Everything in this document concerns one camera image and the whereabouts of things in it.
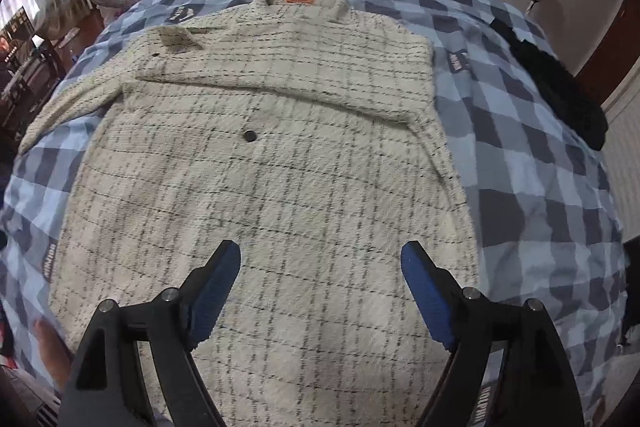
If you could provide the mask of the cream plaid tweed shirt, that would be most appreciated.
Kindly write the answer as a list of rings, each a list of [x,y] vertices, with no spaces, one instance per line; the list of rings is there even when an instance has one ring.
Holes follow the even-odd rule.
[[[195,350],[231,426],[412,426],[446,355],[401,274],[417,241],[463,285],[476,240],[430,40],[346,0],[253,0],[158,26],[50,101],[22,149],[95,110],[49,306],[76,348],[225,239],[242,265]]]

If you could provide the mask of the white louvered wardrobe door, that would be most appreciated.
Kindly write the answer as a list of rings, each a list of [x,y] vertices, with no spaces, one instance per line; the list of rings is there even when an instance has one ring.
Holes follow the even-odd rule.
[[[602,104],[608,118],[603,149],[625,242],[639,235],[640,220],[639,61]]]

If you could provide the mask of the black garment on bed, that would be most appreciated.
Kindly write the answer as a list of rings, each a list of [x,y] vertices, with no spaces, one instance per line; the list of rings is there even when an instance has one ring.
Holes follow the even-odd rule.
[[[509,45],[512,55],[533,82],[555,116],[572,129],[591,150],[605,144],[608,121],[601,106],[593,101],[564,65],[527,40],[520,40],[513,28],[495,18],[490,27]]]

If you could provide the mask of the dark red door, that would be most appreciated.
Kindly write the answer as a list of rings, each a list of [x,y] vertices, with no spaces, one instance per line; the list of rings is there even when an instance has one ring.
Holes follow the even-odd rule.
[[[603,39],[576,77],[593,101],[602,104],[639,57],[639,0],[623,0]]]

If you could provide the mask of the blue checkered bed sheet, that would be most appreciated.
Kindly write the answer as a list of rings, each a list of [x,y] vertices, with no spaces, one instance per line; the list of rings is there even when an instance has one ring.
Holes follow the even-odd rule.
[[[105,28],[66,80],[89,74],[145,29],[249,1],[141,0]],[[348,1],[434,46],[436,106],[482,245],[480,283],[494,299],[546,305],[593,417],[625,310],[622,225],[601,155],[555,117],[490,24],[503,20],[540,48],[544,33],[499,0]]]

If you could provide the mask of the wooden chair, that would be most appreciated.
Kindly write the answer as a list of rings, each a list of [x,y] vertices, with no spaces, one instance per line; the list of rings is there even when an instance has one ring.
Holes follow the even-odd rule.
[[[12,76],[1,92],[1,144],[17,148],[28,126],[50,100],[66,69],[48,39]]]

